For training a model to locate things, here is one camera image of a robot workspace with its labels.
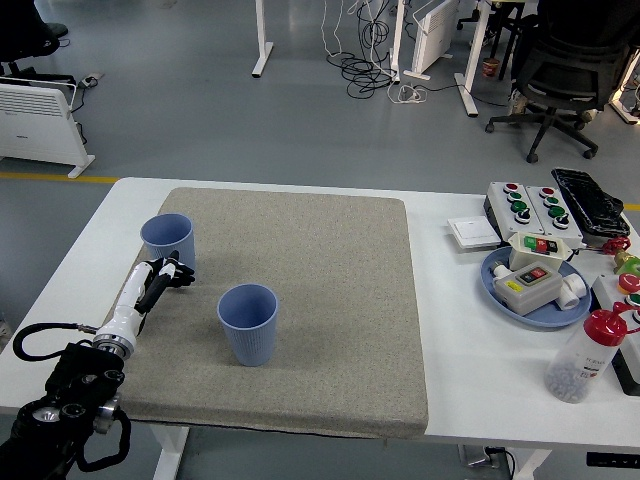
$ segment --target red bottle cap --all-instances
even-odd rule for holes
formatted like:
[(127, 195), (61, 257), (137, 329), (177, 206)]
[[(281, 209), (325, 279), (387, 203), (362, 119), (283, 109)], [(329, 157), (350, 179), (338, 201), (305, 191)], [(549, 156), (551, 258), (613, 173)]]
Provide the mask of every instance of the red bottle cap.
[(615, 310), (595, 310), (585, 320), (584, 331), (591, 340), (605, 347), (617, 347), (622, 343), (627, 334), (627, 322)]
[(618, 288), (623, 292), (636, 293), (640, 291), (640, 277), (633, 273), (623, 273), (618, 279)]

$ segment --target yellow floor line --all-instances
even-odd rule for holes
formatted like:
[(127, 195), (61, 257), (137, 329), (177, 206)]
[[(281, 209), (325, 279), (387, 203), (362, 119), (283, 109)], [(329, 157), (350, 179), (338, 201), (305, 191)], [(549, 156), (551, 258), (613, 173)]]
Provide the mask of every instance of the yellow floor line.
[(80, 175), (78, 178), (69, 178), (66, 175), (46, 175), (40, 173), (0, 172), (0, 178), (14, 180), (47, 180), (50, 182), (80, 182), (80, 183), (116, 183), (118, 177), (90, 177)]

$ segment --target desk leg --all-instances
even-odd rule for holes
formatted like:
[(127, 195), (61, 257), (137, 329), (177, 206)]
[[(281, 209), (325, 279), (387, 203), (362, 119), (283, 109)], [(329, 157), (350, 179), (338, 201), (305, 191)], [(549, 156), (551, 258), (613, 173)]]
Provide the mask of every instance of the desk leg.
[(150, 425), (153, 435), (162, 446), (153, 480), (175, 480), (180, 467), (184, 444), (189, 435), (189, 427), (173, 425)]
[[(533, 472), (535, 472), (536, 468), (544, 463), (547, 459), (551, 450), (520, 450), (520, 449), (509, 449), (510, 452), (518, 459), (518, 464), (520, 468), (513, 476), (513, 480), (535, 480), (533, 476)], [(524, 460), (526, 457), (524, 452), (529, 452), (529, 458)]]
[(616, 92), (609, 99), (609, 105), (611, 105), (611, 108), (613, 108), (616, 111), (616, 113), (620, 115), (622, 120), (624, 120), (630, 125), (638, 124), (638, 119), (625, 111), (624, 107), (622, 106), (622, 102), (620, 101), (620, 97), (622, 96), (622, 90), (624, 86), (629, 82), (629, 79), (631, 78), (631, 74), (635, 70), (637, 64), (638, 64), (637, 58), (635, 62), (629, 62), (629, 66), (627, 67), (627, 71), (624, 73), (624, 79), (622, 80), (622, 84), (620, 85), (620, 88), (616, 90)]
[(458, 85), (458, 90), (460, 91), (460, 97), (462, 97), (462, 103), (464, 103), (467, 115), (470, 117), (478, 116), (478, 109), (471, 97), (471, 87), (473, 86), (473, 78), (476, 75), (478, 59), (480, 58), (480, 49), (482, 48), (482, 39), (484, 37), (484, 31), (487, 28), (490, 11), (491, 5), (489, 5), (489, 3), (480, 2), (480, 18), (476, 25), (476, 31), (473, 34), (471, 52), (469, 53), (469, 60), (467, 61), (467, 70), (464, 75), (461, 73), (453, 75), (453, 78), (455, 78), (456, 84)]
[(398, 8), (396, 10), (396, 30), (393, 34), (393, 47), (391, 47), (391, 70), (395, 72), (393, 83), (400, 82), (400, 67), (398, 66), (398, 57), (400, 56), (400, 40), (402, 39), (402, 26), (404, 19), (404, 0), (398, 0)]
[(260, 53), (260, 58), (258, 58), (258, 63), (256, 63), (251, 75), (255, 78), (259, 78), (262, 76), (262, 70), (264, 70), (264, 66), (267, 64), (269, 55), (271, 55), (271, 49), (273, 48), (273, 42), (265, 41), (263, 0), (256, 0), (256, 17), (258, 21), (258, 51)]

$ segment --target white radiator heater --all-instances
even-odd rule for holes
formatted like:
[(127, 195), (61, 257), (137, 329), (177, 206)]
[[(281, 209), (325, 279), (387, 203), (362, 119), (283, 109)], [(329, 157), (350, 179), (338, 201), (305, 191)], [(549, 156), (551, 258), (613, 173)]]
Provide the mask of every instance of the white radiator heater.
[(411, 70), (405, 70), (404, 74), (412, 77), (429, 80), (423, 72), (440, 57), (451, 57), (446, 52), (451, 47), (451, 39), (455, 30), (458, 5), (460, 0), (444, 0), (436, 5), (422, 18), (416, 15), (423, 8), (428, 7), (434, 0), (427, 2), (413, 14), (417, 22), (416, 46), (413, 51)]
[(0, 84), (0, 158), (73, 165), (76, 178), (95, 159), (87, 155), (71, 106), (55, 88)]

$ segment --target blue plastic cup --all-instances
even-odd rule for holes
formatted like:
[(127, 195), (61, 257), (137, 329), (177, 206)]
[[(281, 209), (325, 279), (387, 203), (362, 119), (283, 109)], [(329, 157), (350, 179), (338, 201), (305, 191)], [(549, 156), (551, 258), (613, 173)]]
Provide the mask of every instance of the blue plastic cup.
[(179, 261), (196, 269), (193, 222), (181, 213), (164, 213), (149, 220), (140, 229), (140, 237), (154, 259), (168, 257), (178, 250)]
[(278, 297), (257, 283), (227, 290), (218, 301), (218, 318), (238, 361), (247, 367), (266, 363), (276, 343)]

